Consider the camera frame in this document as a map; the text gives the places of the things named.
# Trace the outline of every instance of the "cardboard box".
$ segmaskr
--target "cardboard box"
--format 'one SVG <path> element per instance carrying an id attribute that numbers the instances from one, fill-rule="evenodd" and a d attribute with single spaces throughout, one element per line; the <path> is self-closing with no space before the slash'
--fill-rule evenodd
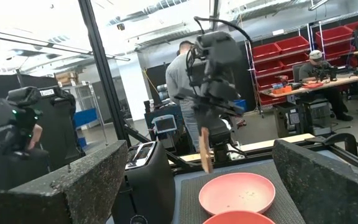
<path id="1" fill-rule="evenodd" d="M 78 78 L 78 75 L 75 72 L 65 72 L 65 73 L 55 75 L 55 78 L 57 80 L 59 80 L 61 78 Z"/>

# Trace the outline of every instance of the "man in gray sweater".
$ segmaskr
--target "man in gray sweater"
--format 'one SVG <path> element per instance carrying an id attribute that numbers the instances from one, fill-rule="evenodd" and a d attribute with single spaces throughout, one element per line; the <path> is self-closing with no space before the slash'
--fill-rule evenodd
<path id="1" fill-rule="evenodd" d="M 199 134 L 195 112 L 192 108 L 193 102 L 190 100 L 178 100 L 174 98 L 180 88 L 185 88 L 193 91 L 193 88 L 190 86 L 190 80 L 186 72 L 186 56 L 187 52 L 192 48 L 192 46 L 193 44 L 187 40 L 180 43 L 179 55 L 168 66 L 167 71 L 165 73 L 165 79 L 167 81 L 169 97 L 173 102 L 180 105 L 183 120 L 185 121 L 185 126 L 188 130 L 191 140 L 193 141 L 193 145 L 198 152 Z"/>

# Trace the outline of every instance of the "blue bin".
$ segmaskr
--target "blue bin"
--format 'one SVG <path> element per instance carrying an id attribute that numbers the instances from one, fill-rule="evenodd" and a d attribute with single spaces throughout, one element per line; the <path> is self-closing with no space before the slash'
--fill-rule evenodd
<path id="1" fill-rule="evenodd" d="M 246 100 L 234 100 L 234 104 L 243 109 L 243 113 L 247 111 L 247 101 Z"/>

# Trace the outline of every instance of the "pink plate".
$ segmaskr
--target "pink plate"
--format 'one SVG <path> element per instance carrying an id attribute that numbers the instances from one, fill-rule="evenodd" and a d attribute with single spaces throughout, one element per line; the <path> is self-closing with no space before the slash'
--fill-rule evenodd
<path id="1" fill-rule="evenodd" d="M 211 215 L 230 211 L 264 213 L 273 203 L 274 185 L 261 175 L 226 174 L 209 181 L 198 196 Z"/>
<path id="2" fill-rule="evenodd" d="M 231 211 L 224 212 L 218 215 L 215 215 L 203 224 L 274 224 L 271 219 L 255 212 L 249 211 Z"/>

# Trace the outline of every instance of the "rubber mat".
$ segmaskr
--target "rubber mat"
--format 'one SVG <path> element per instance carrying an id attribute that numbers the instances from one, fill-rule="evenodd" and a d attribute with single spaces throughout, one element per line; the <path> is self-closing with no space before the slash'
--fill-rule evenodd
<path id="1" fill-rule="evenodd" d="M 202 224 L 211 215 L 209 215 L 200 205 L 198 194 L 201 188 L 210 180 L 220 175 L 233 172 L 250 172 L 262 175 L 268 178 L 276 188 L 276 196 L 272 206 L 264 213 L 265 216 L 272 219 L 276 224 L 303 224 L 301 214 L 288 194 L 281 178 L 276 170 L 274 162 L 233 169 L 227 172 L 213 173 L 202 177 L 183 180 L 181 183 L 180 197 L 180 224 Z"/>

